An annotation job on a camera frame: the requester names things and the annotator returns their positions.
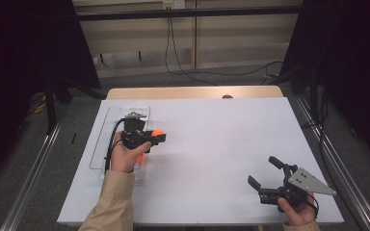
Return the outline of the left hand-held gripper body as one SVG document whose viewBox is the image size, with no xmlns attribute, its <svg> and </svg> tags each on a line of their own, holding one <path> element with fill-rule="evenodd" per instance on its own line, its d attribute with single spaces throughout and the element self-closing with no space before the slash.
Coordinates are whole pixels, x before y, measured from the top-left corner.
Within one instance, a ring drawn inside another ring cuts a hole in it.
<svg viewBox="0 0 370 231">
<path fill-rule="evenodd" d="M 151 135 L 144 130 L 145 115 L 132 112 L 124 117 L 123 122 L 121 138 L 125 147 L 135 149 L 145 142 L 152 142 Z"/>
</svg>

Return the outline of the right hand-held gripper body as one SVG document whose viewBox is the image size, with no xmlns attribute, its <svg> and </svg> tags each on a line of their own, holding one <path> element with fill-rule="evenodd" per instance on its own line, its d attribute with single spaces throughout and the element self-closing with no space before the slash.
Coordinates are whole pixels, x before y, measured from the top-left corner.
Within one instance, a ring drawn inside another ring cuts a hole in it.
<svg viewBox="0 0 370 231">
<path fill-rule="evenodd" d="M 277 209 L 282 212 L 278 205 L 279 198 L 284 198 L 290 206 L 297 208 L 305 203 L 308 204 L 307 197 L 310 193 L 336 195 L 335 190 L 302 167 L 276 165 L 276 168 L 283 171 L 283 184 L 277 189 L 263 188 L 257 184 L 261 204 L 277 205 Z"/>
</svg>

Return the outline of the clear plastic bin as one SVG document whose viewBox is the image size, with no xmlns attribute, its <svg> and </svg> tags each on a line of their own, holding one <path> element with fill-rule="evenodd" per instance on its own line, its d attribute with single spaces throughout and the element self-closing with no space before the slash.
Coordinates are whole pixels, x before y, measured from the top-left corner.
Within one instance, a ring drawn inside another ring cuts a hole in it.
<svg viewBox="0 0 370 231">
<path fill-rule="evenodd" d="M 116 132 L 123 131 L 123 119 L 132 112 L 145 115 L 144 130 L 151 135 L 152 130 L 149 130 L 149 107 L 110 107 L 106 112 L 90 163 L 90 169 L 100 181 L 104 179 L 105 172 L 110 168 Z"/>
</svg>

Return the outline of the person's right hand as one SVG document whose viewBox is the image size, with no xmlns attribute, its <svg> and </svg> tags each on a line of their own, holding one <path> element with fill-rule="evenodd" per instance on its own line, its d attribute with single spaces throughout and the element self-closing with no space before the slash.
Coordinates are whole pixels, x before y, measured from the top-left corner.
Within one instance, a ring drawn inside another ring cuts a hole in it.
<svg viewBox="0 0 370 231">
<path fill-rule="evenodd" d="M 285 224 L 288 226 L 304 226 L 310 224 L 316 219 L 314 196 L 312 192 L 307 194 L 306 202 L 302 203 L 298 207 L 292 207 L 289 202 L 282 197 L 277 200 L 277 203 L 283 210 L 284 214 L 287 215 L 287 221 Z"/>
</svg>

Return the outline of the person's left hand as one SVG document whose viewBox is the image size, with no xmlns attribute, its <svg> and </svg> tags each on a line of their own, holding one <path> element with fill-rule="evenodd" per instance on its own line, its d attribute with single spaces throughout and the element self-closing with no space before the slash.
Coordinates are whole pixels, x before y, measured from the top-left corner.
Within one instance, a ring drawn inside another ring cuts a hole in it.
<svg viewBox="0 0 370 231">
<path fill-rule="evenodd" d="M 130 173 L 133 171 L 139 156 L 145 154 L 151 147 L 151 143 L 145 142 L 135 149 L 128 149 L 123 145 L 121 132 L 116 132 L 115 144 L 111 156 L 110 170 Z"/>
</svg>

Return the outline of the wooden table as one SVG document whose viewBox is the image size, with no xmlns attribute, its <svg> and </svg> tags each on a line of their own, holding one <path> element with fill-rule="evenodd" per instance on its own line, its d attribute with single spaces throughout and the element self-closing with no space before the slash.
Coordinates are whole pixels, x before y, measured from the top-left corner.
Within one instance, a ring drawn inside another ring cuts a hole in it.
<svg viewBox="0 0 370 231">
<path fill-rule="evenodd" d="M 191 99 L 222 98 L 230 94 L 233 98 L 282 97 L 277 86 L 213 86 L 213 87 L 162 87 L 121 88 L 108 91 L 107 100 L 117 99 Z"/>
</svg>

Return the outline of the black metal stand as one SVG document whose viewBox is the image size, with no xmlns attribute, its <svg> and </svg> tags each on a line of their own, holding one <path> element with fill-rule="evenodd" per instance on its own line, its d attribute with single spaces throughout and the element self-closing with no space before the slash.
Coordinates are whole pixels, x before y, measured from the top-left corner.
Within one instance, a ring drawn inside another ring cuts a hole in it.
<svg viewBox="0 0 370 231">
<path fill-rule="evenodd" d="M 95 99 L 105 99 L 107 96 L 107 93 L 102 90 L 101 87 L 87 87 L 66 77 L 46 77 L 44 79 L 44 96 L 48 121 L 47 135 L 51 134 L 58 124 L 55 110 L 55 98 L 57 98 L 62 104 L 70 103 L 72 96 L 68 91 L 69 88 L 77 89 Z"/>
<path fill-rule="evenodd" d="M 281 73 L 276 80 L 269 83 L 269 86 L 277 86 L 287 81 L 290 82 L 291 90 L 295 94 L 303 93 L 305 88 L 309 87 L 310 115 L 314 122 L 318 122 L 318 88 L 316 70 L 309 64 L 298 64 L 290 70 Z"/>
</svg>

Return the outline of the black curtain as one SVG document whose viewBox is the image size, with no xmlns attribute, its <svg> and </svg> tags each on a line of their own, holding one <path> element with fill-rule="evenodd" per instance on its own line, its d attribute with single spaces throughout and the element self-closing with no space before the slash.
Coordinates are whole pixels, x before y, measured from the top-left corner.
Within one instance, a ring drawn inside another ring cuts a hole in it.
<svg viewBox="0 0 370 231">
<path fill-rule="evenodd" d="M 370 0 L 303 0 L 280 74 L 295 93 L 315 75 L 370 147 Z"/>
<path fill-rule="evenodd" d="M 100 86 L 76 16 L 72 0 L 0 0 L 0 163 L 33 94 Z"/>
</svg>

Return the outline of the aluminium floor rail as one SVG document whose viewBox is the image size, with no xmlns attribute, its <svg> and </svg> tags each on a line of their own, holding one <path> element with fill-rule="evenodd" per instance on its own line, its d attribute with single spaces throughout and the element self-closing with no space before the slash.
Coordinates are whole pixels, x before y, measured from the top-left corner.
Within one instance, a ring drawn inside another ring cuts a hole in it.
<svg viewBox="0 0 370 231">
<path fill-rule="evenodd" d="M 350 197 L 350 201 L 355 206 L 362 223 L 366 226 L 366 230 L 370 231 L 370 203 L 344 165 L 324 127 L 317 123 L 313 115 L 310 113 L 310 106 L 306 100 L 302 96 L 297 96 L 296 101 L 300 106 L 306 121 L 309 123 L 311 131 L 318 140 L 321 159 L 324 162 L 325 168 L 331 167 L 334 170 L 341 185 L 345 189 L 346 194 Z"/>
<path fill-rule="evenodd" d="M 40 175 L 42 169 L 46 163 L 46 160 L 53 148 L 53 145 L 60 133 L 62 125 L 65 121 L 65 118 L 68 114 L 69 106 L 61 106 L 59 108 L 59 112 L 56 113 L 58 117 L 55 121 L 51 131 L 45 136 L 45 140 L 40 148 L 40 152 L 37 155 L 34 164 L 31 167 L 31 170 L 26 177 L 22 188 L 13 203 L 10 211 L 8 212 L 2 226 L 0 227 L 0 231 L 16 231 L 24 212 L 29 204 L 29 201 L 33 195 L 34 189 L 38 180 L 40 179 Z"/>
</svg>

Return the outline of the black horizontal frame bar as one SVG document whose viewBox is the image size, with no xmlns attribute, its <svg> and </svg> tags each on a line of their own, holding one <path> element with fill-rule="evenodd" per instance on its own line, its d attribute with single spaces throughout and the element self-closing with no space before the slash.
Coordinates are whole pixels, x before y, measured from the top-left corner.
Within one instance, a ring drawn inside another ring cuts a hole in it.
<svg viewBox="0 0 370 231">
<path fill-rule="evenodd" d="M 152 10 L 137 12 L 112 13 L 78 13 L 79 21 L 149 19 L 149 18 L 178 18 L 201 16 L 234 16 L 234 15 L 265 15 L 299 13 L 300 6 L 258 7 L 258 8 L 220 8 L 220 9 L 184 9 L 184 10 Z"/>
</svg>

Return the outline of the white wall socket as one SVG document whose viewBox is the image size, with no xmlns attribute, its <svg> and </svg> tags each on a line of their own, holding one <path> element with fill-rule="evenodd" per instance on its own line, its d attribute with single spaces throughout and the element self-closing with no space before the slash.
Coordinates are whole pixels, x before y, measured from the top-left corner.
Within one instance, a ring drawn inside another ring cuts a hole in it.
<svg viewBox="0 0 370 231">
<path fill-rule="evenodd" d="M 185 0 L 163 0 L 164 10 L 184 10 Z"/>
</svg>

